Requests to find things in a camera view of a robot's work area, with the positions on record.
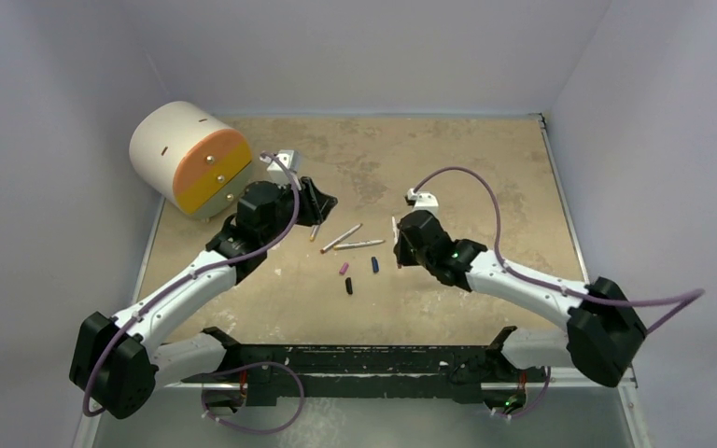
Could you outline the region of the pen with yellow end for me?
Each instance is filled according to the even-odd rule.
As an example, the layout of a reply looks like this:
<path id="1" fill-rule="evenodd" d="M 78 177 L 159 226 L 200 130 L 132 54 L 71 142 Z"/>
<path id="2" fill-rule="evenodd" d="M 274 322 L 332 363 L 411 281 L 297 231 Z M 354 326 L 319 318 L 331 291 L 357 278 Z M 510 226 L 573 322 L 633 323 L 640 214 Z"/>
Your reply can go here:
<path id="1" fill-rule="evenodd" d="M 311 232 L 310 232 L 310 236 L 309 236 L 309 241 L 310 241 L 310 242 L 314 242 L 314 241 L 316 240 L 320 228 L 321 228 L 321 226 L 320 226 L 319 224 L 315 225 L 315 226 L 312 228 L 312 230 L 311 230 Z"/>

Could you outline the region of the pen with magenta end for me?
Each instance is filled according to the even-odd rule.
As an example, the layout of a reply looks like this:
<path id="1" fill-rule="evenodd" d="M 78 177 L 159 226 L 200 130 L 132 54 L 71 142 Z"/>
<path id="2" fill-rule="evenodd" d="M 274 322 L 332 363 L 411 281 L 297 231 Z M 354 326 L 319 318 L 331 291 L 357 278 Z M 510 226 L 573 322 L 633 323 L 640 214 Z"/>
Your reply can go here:
<path id="1" fill-rule="evenodd" d="M 393 235 L 393 254 L 395 257 L 396 266 L 398 269 L 401 269 L 401 264 L 399 262 L 398 256 L 399 256 L 399 227 L 398 227 L 398 221 L 396 217 L 391 217 L 391 226 L 392 226 L 392 235 Z"/>

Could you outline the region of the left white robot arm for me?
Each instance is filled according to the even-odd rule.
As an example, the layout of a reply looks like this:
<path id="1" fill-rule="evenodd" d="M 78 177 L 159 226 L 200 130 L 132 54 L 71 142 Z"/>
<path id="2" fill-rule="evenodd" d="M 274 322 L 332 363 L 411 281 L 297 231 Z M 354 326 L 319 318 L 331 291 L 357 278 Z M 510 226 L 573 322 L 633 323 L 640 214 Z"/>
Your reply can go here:
<path id="1" fill-rule="evenodd" d="M 140 302 L 112 316 L 95 312 L 81 323 L 69 378 L 94 417 L 135 413 L 158 384 L 163 365 L 152 360 L 167 337 L 219 294 L 239 285 L 294 226 L 323 224 L 338 199 L 314 180 L 281 185 L 255 181 L 233 214 L 183 271 Z"/>

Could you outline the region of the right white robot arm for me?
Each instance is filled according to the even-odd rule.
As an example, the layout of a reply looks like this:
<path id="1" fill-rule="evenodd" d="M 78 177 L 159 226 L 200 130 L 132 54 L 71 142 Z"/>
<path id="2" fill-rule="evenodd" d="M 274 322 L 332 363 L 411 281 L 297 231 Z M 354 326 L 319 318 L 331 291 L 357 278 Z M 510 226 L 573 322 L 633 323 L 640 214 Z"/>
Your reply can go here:
<path id="1" fill-rule="evenodd" d="M 508 301 L 555 325 L 554 331 L 516 329 L 490 350 L 486 366 L 500 380 L 529 367 L 574 367 L 596 384 L 616 387 L 647 337 L 609 279 L 587 285 L 503 260 L 486 245 L 451 238 L 426 210 L 406 215 L 396 228 L 400 266 L 421 266 L 445 286 Z"/>

